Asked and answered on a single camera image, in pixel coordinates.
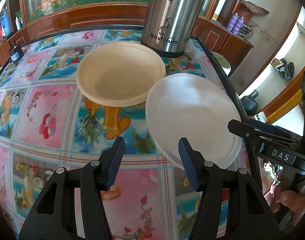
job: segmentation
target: spray can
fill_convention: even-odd
[[[233,27],[235,26],[237,20],[238,20],[238,13],[234,13],[232,17],[230,18],[229,24],[227,25],[227,30],[231,31]]]
[[[240,31],[240,29],[242,28],[244,22],[245,22],[244,17],[239,17],[235,26],[232,29],[232,33],[237,34]]]

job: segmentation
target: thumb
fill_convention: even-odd
[[[279,195],[280,203],[288,207],[294,213],[297,213],[298,202],[302,196],[292,190],[285,190]]]

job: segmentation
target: plate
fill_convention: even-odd
[[[230,98],[209,80],[188,73],[167,76],[151,89],[146,120],[157,149],[183,169],[178,141],[186,137],[205,160],[226,169],[236,159],[242,139],[228,131],[240,121]]]
[[[85,97],[113,107],[146,101],[153,85],[165,76],[161,57],[135,42],[112,42],[98,47],[82,59],[76,73]]]

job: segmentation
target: table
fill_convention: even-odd
[[[84,28],[25,46],[15,66],[0,75],[0,208],[18,235],[52,172],[83,167],[125,139],[115,185],[102,192],[116,239],[187,239],[200,194],[185,172],[159,153],[145,121],[145,103],[104,107],[83,97],[76,84],[78,63],[91,50],[115,41],[140,42],[141,30]],[[116,51],[116,57],[122,53]],[[190,39],[180,58],[163,58],[167,75],[186,72],[209,79],[225,91],[204,48]],[[249,167],[244,144],[232,169]],[[78,234],[82,227],[76,189]],[[218,236],[224,235],[228,194],[223,191]]]

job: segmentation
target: electric kettle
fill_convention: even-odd
[[[141,44],[161,57],[182,56],[203,0],[150,0]]]

